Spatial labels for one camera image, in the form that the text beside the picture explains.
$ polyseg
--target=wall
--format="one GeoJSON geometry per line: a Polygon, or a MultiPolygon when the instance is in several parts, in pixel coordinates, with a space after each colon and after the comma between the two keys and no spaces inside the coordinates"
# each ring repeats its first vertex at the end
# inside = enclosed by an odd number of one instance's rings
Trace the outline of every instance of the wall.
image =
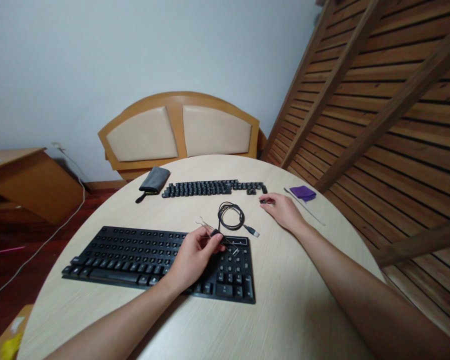
{"type": "Polygon", "coordinates": [[[314,3],[0,1],[0,149],[58,141],[85,181],[120,179],[97,132],[139,99],[184,90],[234,104],[268,135],[314,3]]]}

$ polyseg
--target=baseboard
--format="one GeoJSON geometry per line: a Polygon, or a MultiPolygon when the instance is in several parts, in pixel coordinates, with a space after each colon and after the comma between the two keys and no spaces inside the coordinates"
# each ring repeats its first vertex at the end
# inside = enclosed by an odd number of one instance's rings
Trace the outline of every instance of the baseboard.
{"type": "Polygon", "coordinates": [[[123,188],[125,185],[127,185],[127,182],[125,180],[91,181],[85,182],[84,185],[85,187],[90,189],[90,191],[93,191],[102,189],[123,188]]]}

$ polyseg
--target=floor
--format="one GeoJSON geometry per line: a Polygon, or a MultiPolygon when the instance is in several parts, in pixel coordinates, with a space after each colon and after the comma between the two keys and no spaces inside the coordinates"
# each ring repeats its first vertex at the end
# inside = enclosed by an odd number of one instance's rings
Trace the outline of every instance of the floor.
{"type": "MultiPolygon", "coordinates": [[[[82,226],[85,220],[116,191],[117,189],[96,190],[87,196],[85,204],[73,219],[0,292],[0,335],[5,331],[23,306],[35,302],[40,288],[52,269],[55,260],[65,248],[70,238],[82,226]]],[[[0,253],[0,287],[14,275],[17,269],[33,255],[60,225],[28,224],[0,226],[0,250],[25,246],[23,249],[0,253]]]]}

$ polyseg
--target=mechanical keyboard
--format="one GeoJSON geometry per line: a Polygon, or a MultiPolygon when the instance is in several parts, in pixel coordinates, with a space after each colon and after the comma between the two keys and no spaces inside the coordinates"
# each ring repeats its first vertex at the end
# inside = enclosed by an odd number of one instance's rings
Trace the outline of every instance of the mechanical keyboard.
{"type": "MultiPolygon", "coordinates": [[[[148,289],[174,263],[186,232],[104,226],[62,271],[62,278],[148,289]]],[[[238,253],[213,254],[200,279],[183,294],[255,304],[252,253],[248,237],[226,236],[238,253]]]]}
{"type": "Polygon", "coordinates": [[[162,198],[178,198],[188,196],[208,196],[231,194],[232,190],[246,190],[247,195],[256,195],[257,190],[267,193],[263,182],[239,182],[238,180],[190,181],[169,183],[162,198]]]}

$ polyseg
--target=chair backrest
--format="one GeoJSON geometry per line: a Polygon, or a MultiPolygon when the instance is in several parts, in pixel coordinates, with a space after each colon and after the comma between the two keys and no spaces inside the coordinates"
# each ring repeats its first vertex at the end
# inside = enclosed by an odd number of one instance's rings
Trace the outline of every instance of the chair backrest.
{"type": "Polygon", "coordinates": [[[153,166],[190,156],[234,154],[256,159],[259,125],[256,118],[222,99],[175,91],[135,102],[98,137],[112,169],[129,180],[153,166]]]}

